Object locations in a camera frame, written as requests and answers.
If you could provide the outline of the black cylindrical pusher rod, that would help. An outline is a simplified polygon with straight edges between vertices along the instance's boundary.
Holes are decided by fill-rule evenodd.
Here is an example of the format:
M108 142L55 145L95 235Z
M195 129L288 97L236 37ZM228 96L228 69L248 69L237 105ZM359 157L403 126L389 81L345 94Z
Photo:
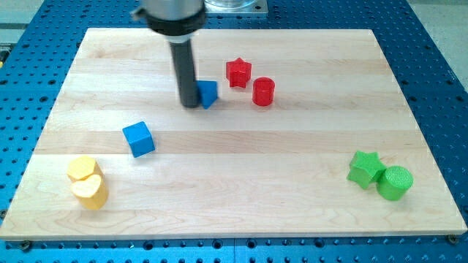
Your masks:
M196 108L199 105L199 93L191 40L182 43L171 42L170 51L178 84L180 103L185 108Z

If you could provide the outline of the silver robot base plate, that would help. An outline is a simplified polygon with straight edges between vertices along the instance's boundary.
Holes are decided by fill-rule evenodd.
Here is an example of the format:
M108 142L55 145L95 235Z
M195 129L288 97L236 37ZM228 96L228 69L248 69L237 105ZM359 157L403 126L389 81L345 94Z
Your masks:
M207 13L216 15L266 15L267 0L205 0Z

